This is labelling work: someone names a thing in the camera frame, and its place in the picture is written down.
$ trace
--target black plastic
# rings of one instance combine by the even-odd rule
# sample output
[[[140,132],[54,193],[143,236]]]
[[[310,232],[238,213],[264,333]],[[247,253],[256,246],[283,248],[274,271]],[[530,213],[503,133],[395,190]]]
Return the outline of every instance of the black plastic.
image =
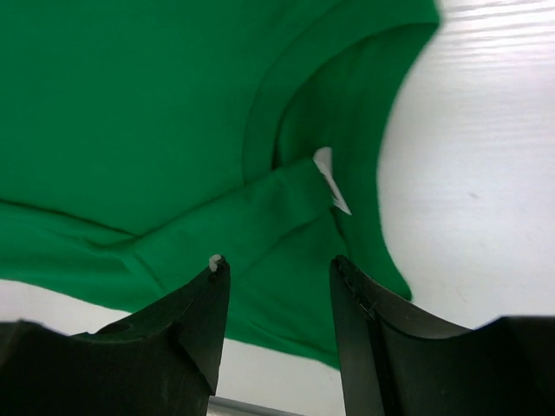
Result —
[[[230,294],[225,260],[94,335],[0,324],[0,415],[206,416]]]
[[[330,290],[347,416],[555,414],[555,319],[475,331],[405,301],[346,257]]]

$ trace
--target green fabric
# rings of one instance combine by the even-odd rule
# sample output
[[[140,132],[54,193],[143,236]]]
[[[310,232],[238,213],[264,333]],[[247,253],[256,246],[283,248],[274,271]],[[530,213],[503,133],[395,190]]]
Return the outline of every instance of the green fabric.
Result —
[[[228,337],[337,366],[332,257],[410,297],[375,175],[437,24],[432,0],[3,0],[0,277],[133,312],[219,253]]]

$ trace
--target green t-shirt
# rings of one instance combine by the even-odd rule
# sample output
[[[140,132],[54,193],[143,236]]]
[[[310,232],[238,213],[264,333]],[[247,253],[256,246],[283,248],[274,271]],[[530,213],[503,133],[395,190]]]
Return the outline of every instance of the green t-shirt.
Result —
[[[228,337],[336,366],[331,258],[410,296],[375,174],[437,25],[432,0],[3,0],[0,278],[133,312],[219,253]]]

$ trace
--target white tag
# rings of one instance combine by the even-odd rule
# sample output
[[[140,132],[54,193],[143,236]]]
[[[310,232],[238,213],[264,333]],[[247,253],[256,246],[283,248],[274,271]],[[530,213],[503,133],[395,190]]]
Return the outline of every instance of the white tag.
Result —
[[[339,208],[341,211],[345,212],[346,214],[352,215],[345,199],[343,199],[343,195],[339,191],[339,187],[337,187],[336,181],[333,179],[332,175],[332,150],[331,147],[322,147],[318,149],[316,153],[314,153],[314,163],[318,168],[318,171],[325,177],[326,182],[328,182],[328,186],[331,189],[331,193],[333,195],[333,203],[334,205]]]

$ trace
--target white surface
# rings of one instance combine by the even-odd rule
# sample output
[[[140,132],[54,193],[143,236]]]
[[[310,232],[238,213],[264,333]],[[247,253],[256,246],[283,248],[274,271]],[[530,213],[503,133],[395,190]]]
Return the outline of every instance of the white surface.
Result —
[[[415,302],[450,321],[555,315],[555,2],[443,8],[447,22],[402,89],[385,140],[389,248]],[[75,333],[122,313],[0,282],[0,319],[20,316]],[[233,341],[219,395],[343,414],[337,372]]]

